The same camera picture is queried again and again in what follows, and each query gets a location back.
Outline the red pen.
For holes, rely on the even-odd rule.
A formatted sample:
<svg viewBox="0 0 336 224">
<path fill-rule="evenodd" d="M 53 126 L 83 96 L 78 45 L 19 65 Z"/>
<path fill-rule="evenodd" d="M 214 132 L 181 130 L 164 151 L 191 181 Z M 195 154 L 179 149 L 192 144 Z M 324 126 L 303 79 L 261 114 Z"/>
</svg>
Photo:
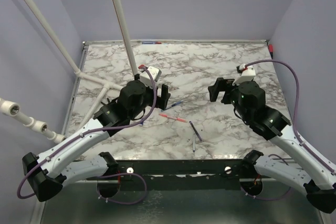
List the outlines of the red pen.
<svg viewBox="0 0 336 224">
<path fill-rule="evenodd" d="M 175 120 L 175 121 L 179 121 L 179 122 L 183 122 L 183 123 L 187 123 L 188 121 L 182 118 L 176 118 L 167 114 L 163 114 L 163 113 L 159 113 L 159 116 L 170 119 L 170 120 Z"/>
</svg>

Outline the white blue pen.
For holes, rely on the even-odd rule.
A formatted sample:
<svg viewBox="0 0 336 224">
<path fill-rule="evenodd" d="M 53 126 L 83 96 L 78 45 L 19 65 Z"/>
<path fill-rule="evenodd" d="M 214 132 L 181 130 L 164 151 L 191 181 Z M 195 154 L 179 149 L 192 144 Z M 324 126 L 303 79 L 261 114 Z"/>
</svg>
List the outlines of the white blue pen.
<svg viewBox="0 0 336 224">
<path fill-rule="evenodd" d="M 193 135 L 193 140 L 192 140 L 192 151 L 193 151 L 193 153 L 195 153 L 195 151 L 196 151 L 196 135 L 194 134 Z"/>
</svg>

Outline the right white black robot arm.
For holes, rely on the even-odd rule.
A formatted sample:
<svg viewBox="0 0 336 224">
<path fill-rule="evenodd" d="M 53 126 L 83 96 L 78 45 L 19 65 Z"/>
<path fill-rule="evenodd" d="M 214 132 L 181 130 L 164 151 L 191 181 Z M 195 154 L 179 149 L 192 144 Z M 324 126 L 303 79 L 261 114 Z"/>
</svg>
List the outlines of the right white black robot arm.
<svg viewBox="0 0 336 224">
<path fill-rule="evenodd" d="M 253 132 L 277 145 L 302 168 L 298 171 L 252 151 L 241 164 L 246 177 L 260 174 L 274 178 L 304 194 L 321 212 L 335 211 L 335 164 L 296 133 L 293 122 L 266 105 L 264 89 L 254 81 L 235 84 L 233 79 L 217 78 L 208 91 L 211 102 L 223 92 L 223 104 L 233 105 L 234 112 Z"/>
</svg>

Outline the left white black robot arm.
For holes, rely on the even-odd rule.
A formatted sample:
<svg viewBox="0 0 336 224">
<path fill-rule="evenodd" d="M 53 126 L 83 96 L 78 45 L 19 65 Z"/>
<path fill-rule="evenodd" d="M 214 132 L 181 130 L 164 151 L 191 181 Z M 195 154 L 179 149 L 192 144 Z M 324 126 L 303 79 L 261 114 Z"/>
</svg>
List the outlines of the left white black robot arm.
<svg viewBox="0 0 336 224">
<path fill-rule="evenodd" d="M 165 109 L 170 98 L 169 88 L 163 84 L 146 86 L 140 77 L 127 83 L 116 99 L 103 105 L 82 128 L 61 143 L 38 155 L 30 152 L 23 158 L 25 177 L 33 195 L 40 202 L 50 200 L 74 182 L 87 178 L 110 179 L 119 165 L 108 152 L 86 161 L 76 161 L 88 149 L 114 136 L 119 131 L 136 126 L 135 118 L 146 107 Z"/>
</svg>

